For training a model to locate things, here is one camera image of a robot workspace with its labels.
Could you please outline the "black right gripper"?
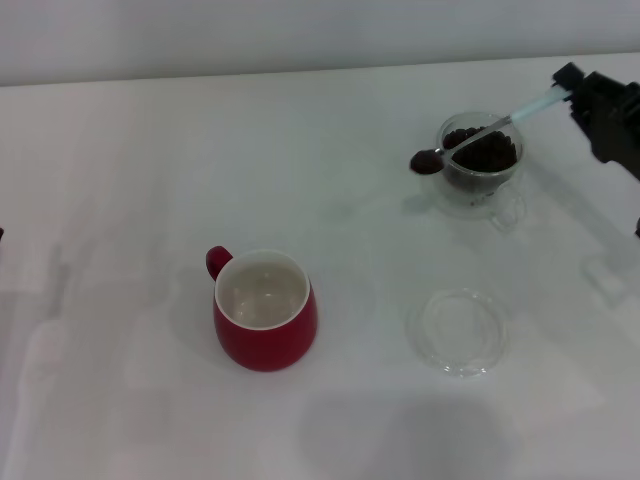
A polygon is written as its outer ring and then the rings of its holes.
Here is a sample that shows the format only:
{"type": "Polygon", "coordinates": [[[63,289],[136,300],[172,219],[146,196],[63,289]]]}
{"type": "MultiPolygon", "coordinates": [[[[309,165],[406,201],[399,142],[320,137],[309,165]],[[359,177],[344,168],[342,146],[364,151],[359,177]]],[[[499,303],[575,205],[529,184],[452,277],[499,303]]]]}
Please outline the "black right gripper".
{"type": "Polygon", "coordinates": [[[639,84],[603,76],[593,92],[593,72],[569,62],[552,75],[569,93],[571,117],[603,164],[615,162],[639,179],[639,84]]]}

